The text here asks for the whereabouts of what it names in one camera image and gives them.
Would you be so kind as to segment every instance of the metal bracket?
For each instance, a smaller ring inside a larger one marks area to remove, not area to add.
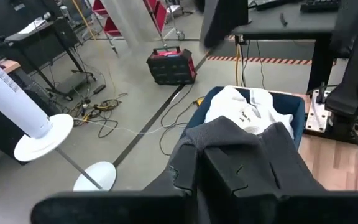
[[[324,96],[327,97],[329,92],[330,91],[325,91]],[[313,91],[308,119],[306,120],[306,130],[324,133],[327,128],[329,111],[325,110],[324,103],[316,102],[318,95],[319,90]]]

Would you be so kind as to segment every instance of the blue storage bin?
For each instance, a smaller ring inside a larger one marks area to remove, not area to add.
[[[211,106],[212,97],[218,94],[224,87],[215,87],[208,92],[205,96],[203,103],[195,111],[191,117],[189,123],[186,126],[187,128],[193,128],[197,125],[203,124],[205,120],[205,115]],[[249,90],[243,88],[237,88],[238,92],[244,96],[249,102]],[[293,121],[291,126],[293,128],[294,134],[294,143],[295,147],[298,149],[301,143],[303,128],[305,127],[305,101],[298,97],[292,95],[286,95],[281,93],[271,93],[273,96],[273,106],[277,112],[280,114],[292,114]]]

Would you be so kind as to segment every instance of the white round base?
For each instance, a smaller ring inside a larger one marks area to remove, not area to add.
[[[73,191],[111,190],[117,177],[117,170],[110,162],[97,162],[86,168],[85,172],[92,177],[102,189],[98,189],[84,175],[80,175],[74,184]]]
[[[68,114],[50,117],[51,130],[42,138],[24,135],[16,144],[14,155],[19,161],[33,161],[56,149],[73,129],[73,118]]]

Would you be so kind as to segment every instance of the concrete floor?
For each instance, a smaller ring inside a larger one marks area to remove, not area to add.
[[[201,17],[197,14],[185,16],[177,20],[178,27],[183,27],[186,36],[198,38]],[[193,52],[193,60],[197,64],[203,57],[198,42],[169,42],[169,45],[179,44]],[[150,75],[146,58],[153,47],[160,47],[161,43],[152,43],[140,49],[128,51],[124,41],[115,41],[121,57],[117,58],[109,49],[106,41],[85,42],[79,47],[81,59],[85,64],[96,67],[104,74],[107,88],[100,94],[92,97],[93,103],[117,97],[120,93],[128,93],[121,98],[122,104],[114,110],[112,119],[119,122],[119,127],[140,131],[167,98],[175,91],[175,86],[159,86],[154,83]],[[330,84],[341,80],[346,63],[339,61],[334,67]],[[57,60],[51,67],[56,82],[61,82],[70,76],[73,64],[67,55]],[[52,77],[49,68],[43,72]],[[269,90],[304,93],[308,83],[309,65],[264,65],[265,87]],[[33,78],[42,86],[45,83],[37,75]],[[262,87],[262,77],[259,63],[248,63],[246,68],[247,86]],[[103,83],[98,75],[98,83],[91,85],[91,91]],[[197,81],[190,94],[165,118],[165,125],[170,124],[177,114],[183,111],[192,101],[205,96],[214,86],[234,85],[234,62],[206,61],[198,71]],[[177,102],[190,86],[184,87],[180,94],[171,102]],[[68,103],[63,99],[59,102],[73,106],[78,101]],[[196,108],[190,108],[179,122],[186,122]],[[160,118],[148,130],[155,131],[160,128]],[[183,128],[175,128],[169,132],[162,141],[165,152],[172,151]],[[97,137],[99,126],[87,124],[75,128],[68,139],[61,145],[73,160],[80,166],[88,167],[98,161],[114,162],[136,134],[117,129],[104,139]],[[152,134],[146,134],[133,148],[129,155],[117,168],[117,180],[113,190],[143,189],[150,183],[168,161],[158,147],[158,141],[163,129]],[[26,166],[20,166],[8,157],[0,160],[0,223],[28,223],[32,206],[39,200],[61,191],[70,191],[79,173],[67,163],[59,154],[53,152]]]

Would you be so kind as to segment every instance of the carrying handle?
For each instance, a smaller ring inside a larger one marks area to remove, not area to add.
[[[179,46],[173,46],[173,47],[159,47],[159,48],[153,49],[153,54],[157,55],[158,50],[168,50],[168,49],[174,49],[174,48],[177,49],[177,53],[180,53],[180,47]]]

